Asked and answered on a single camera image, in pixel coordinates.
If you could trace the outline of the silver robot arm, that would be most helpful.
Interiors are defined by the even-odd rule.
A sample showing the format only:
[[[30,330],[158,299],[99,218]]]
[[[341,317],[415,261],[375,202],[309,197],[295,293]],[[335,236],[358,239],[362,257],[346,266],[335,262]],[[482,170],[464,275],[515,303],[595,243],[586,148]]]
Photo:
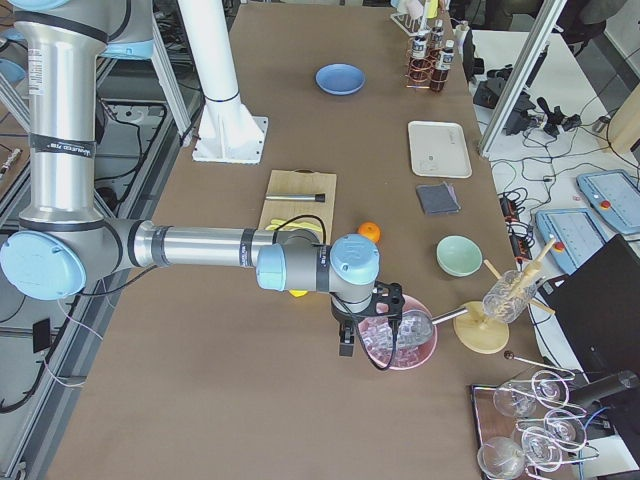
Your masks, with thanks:
[[[252,268],[264,289],[328,293],[350,354],[358,323],[381,301],[379,253],[352,234],[326,244],[314,233],[157,226],[109,219],[94,205],[96,62],[147,59],[148,1],[17,1],[28,45],[31,200],[1,248],[1,268],[23,294],[58,300],[133,267]]]

